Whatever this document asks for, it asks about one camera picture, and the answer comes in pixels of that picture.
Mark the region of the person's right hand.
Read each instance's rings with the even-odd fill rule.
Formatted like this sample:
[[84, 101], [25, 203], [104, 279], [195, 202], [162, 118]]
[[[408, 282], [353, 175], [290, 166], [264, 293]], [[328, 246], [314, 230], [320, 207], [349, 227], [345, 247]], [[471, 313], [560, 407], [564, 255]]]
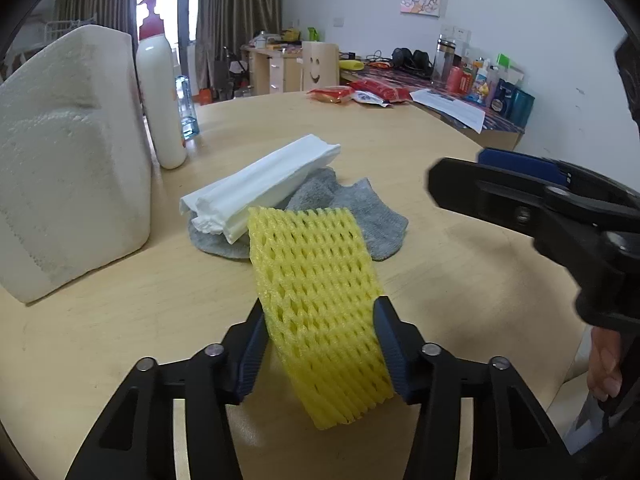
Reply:
[[620, 357], [622, 337], [614, 330], [591, 329], [591, 350], [588, 361], [587, 385], [599, 401], [615, 399], [622, 388]]

